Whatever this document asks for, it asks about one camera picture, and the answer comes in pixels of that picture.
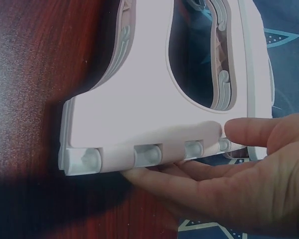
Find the wood grain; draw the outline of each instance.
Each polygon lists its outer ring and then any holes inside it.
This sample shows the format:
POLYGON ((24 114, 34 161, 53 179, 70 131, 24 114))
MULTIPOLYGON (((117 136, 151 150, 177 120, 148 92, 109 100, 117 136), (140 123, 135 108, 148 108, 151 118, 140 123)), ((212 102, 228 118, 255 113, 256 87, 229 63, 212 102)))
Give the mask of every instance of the wood grain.
POLYGON ((62 105, 105 70, 117 3, 0 0, 0 239, 176 238, 177 222, 119 173, 57 168, 62 105))

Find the blue fabric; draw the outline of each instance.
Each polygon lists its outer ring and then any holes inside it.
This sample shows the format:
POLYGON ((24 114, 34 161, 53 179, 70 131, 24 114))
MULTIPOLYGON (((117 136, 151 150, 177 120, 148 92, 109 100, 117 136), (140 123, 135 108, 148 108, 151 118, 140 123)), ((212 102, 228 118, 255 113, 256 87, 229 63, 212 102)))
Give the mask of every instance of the blue fabric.
MULTIPOLYGON (((254 0, 260 11, 272 62, 276 84, 274 117, 299 113, 299 0, 254 0)), ((187 90, 194 100, 205 106, 212 101, 212 84, 202 79, 211 79, 210 70, 210 24, 208 10, 196 12, 185 3, 190 13, 189 80, 187 90)), ((241 163, 223 156, 201 159, 210 165, 241 163)), ((180 223, 178 239, 270 239, 233 232, 218 224, 201 224, 183 220, 180 223)))

